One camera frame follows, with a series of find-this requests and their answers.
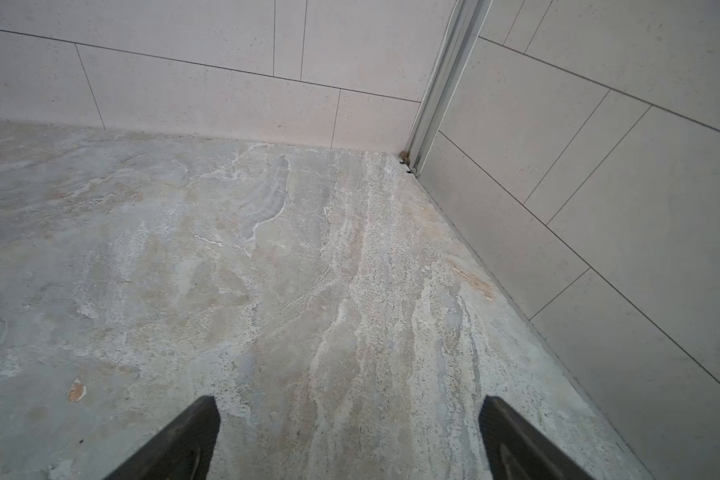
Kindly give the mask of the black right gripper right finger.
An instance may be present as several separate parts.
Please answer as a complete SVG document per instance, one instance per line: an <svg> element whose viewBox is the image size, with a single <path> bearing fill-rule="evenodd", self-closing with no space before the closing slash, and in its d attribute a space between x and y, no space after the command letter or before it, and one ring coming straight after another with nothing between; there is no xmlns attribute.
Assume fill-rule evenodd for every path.
<svg viewBox="0 0 720 480"><path fill-rule="evenodd" d="M593 480L498 396L485 397L478 424L493 479Z"/></svg>

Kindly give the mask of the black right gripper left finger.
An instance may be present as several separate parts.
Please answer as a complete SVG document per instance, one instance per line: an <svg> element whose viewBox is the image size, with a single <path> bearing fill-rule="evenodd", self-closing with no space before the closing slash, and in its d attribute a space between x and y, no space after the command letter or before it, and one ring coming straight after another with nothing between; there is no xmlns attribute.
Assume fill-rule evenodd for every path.
<svg viewBox="0 0 720 480"><path fill-rule="evenodd" d="M200 396L105 479L206 479L220 425L215 398Z"/></svg>

